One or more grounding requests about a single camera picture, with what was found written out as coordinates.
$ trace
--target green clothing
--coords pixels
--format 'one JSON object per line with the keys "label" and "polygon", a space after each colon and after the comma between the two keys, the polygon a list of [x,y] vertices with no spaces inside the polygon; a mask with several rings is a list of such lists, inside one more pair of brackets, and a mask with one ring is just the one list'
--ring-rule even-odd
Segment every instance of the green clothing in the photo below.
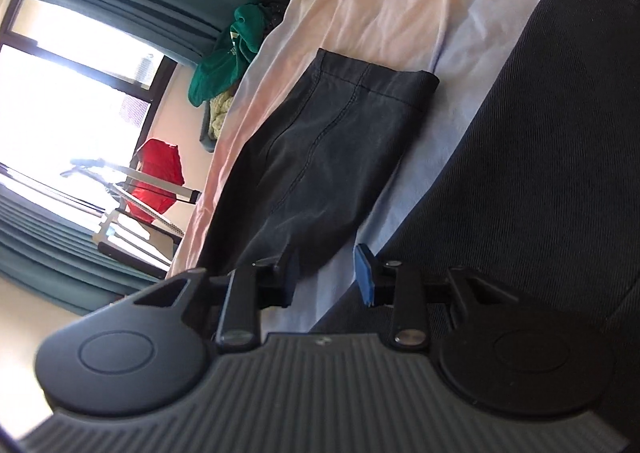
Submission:
{"label": "green clothing", "polygon": [[234,12],[236,20],[223,32],[211,55],[205,57],[189,86],[189,101],[200,106],[213,99],[242,78],[254,60],[269,20],[257,3],[241,5]]}

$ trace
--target black mount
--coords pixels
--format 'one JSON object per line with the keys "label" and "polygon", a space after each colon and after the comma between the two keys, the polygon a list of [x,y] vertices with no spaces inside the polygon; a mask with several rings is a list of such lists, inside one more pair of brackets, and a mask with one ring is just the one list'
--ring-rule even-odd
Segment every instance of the black mount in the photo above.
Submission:
{"label": "black mount", "polygon": [[[568,415],[595,407],[612,377],[609,344],[580,316],[474,269],[429,277],[359,245],[356,280],[366,305],[393,305],[390,346],[429,351],[447,384],[475,406],[521,418]],[[434,303],[447,306],[450,333],[431,347]]]}
{"label": "black mount", "polygon": [[[596,406],[613,371],[604,337],[575,315],[547,308],[467,268],[445,277],[378,261],[356,248],[368,306],[393,305],[389,345],[430,354],[471,404],[518,419],[549,419]],[[296,254],[210,277],[193,269],[101,309],[41,346],[36,375],[54,407],[126,417],[177,401],[220,354],[260,347],[259,310],[289,306]],[[451,332],[432,343],[429,305],[444,304]]]}

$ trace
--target white bedsheet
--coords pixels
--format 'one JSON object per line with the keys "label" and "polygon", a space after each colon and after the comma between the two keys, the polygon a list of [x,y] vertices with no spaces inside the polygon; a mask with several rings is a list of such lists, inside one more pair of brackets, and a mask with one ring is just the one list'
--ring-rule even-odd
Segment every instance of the white bedsheet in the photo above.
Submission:
{"label": "white bedsheet", "polygon": [[292,307],[263,312],[264,332],[308,330],[351,284],[354,242],[378,251],[431,186],[538,1],[291,0],[238,89],[171,273],[195,266],[240,149],[318,48],[397,70],[433,71],[440,86],[422,133],[357,235],[317,275],[301,280]]}

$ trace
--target window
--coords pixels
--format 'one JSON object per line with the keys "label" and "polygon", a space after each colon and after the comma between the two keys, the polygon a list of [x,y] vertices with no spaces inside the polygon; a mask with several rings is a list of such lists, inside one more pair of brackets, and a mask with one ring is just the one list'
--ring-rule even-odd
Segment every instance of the window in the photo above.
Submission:
{"label": "window", "polygon": [[72,158],[129,165],[175,66],[96,20],[37,0],[11,0],[0,24],[0,162],[111,208],[100,184],[60,173]]}

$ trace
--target white cloth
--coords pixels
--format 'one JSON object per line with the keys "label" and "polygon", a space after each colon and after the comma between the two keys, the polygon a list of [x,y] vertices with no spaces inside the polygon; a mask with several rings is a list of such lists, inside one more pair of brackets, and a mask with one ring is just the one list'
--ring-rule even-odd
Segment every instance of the white cloth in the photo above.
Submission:
{"label": "white cloth", "polygon": [[[378,251],[447,162],[538,1],[291,0],[240,84],[172,271],[194,267],[242,145],[320,47],[396,70],[430,70],[441,81],[420,138],[354,239]],[[299,283],[291,308],[265,311],[263,330],[308,330],[351,284],[354,241]]]}
{"label": "white cloth", "polygon": [[225,90],[209,101],[209,138],[217,140],[220,137],[226,112],[229,111],[233,100],[231,91]]}

